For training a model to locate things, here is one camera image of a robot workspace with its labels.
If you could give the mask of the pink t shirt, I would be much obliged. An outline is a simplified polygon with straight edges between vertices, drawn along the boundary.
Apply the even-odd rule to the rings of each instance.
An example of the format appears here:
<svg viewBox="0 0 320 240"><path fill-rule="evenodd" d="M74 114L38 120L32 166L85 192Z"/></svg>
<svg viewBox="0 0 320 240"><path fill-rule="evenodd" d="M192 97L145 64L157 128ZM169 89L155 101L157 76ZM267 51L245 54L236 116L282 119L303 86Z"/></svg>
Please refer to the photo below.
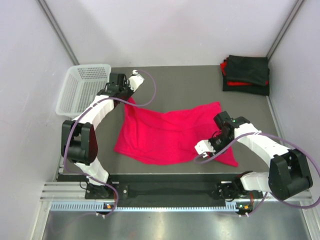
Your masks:
<svg viewBox="0 0 320 240"><path fill-rule="evenodd" d="M218 101L165 113L136 107L133 98L128 101L114 151L144 164L190 162L198 155L196 144L219 130L214 122L222 111Z"/></svg>

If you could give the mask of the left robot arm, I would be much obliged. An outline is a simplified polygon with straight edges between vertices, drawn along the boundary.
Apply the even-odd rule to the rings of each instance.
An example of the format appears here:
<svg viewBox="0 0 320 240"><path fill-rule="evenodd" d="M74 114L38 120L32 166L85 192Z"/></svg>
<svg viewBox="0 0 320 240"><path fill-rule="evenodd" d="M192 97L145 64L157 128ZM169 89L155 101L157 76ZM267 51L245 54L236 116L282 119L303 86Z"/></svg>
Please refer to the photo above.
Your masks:
<svg viewBox="0 0 320 240"><path fill-rule="evenodd" d="M98 159L96 128L119 103L128 101L143 82L137 70L130 77L110 73L109 81L84 112L62 124L61 156L85 175L86 199L108 199L115 195L110 174Z"/></svg>

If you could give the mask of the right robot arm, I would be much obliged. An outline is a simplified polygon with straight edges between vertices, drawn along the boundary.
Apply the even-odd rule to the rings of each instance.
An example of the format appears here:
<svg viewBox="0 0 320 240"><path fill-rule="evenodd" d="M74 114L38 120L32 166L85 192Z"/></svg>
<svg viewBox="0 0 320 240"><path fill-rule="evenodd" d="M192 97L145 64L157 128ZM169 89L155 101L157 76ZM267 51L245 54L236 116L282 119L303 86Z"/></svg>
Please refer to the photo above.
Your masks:
<svg viewBox="0 0 320 240"><path fill-rule="evenodd" d="M236 141L254 152L268 166L267 172L246 171L235 177L231 182L237 197L245 198L251 191L262 191L284 201L313 186L307 157L297 148L290 149L262 135L243 116L231 118L223 111L213 120L220 133L208 140L209 156L223 154L227 146Z"/></svg>

